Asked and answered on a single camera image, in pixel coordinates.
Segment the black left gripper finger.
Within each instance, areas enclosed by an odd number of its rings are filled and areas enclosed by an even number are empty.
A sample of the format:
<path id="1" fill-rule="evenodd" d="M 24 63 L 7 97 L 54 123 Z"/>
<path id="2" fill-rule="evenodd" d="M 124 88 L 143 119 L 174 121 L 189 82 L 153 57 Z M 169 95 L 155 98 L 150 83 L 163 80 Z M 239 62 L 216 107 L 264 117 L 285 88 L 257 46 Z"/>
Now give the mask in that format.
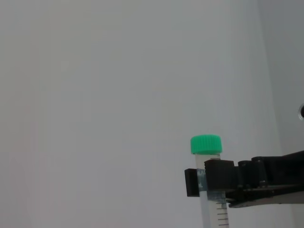
<path id="1" fill-rule="evenodd" d="M 249 161 L 205 162 L 207 186 L 222 191 L 230 208 L 303 204 L 304 153 L 254 157 Z"/>
<path id="2" fill-rule="evenodd" d="M 188 197 L 199 197 L 199 184 L 196 169 L 186 169 L 185 174 L 185 184 L 186 192 Z"/>

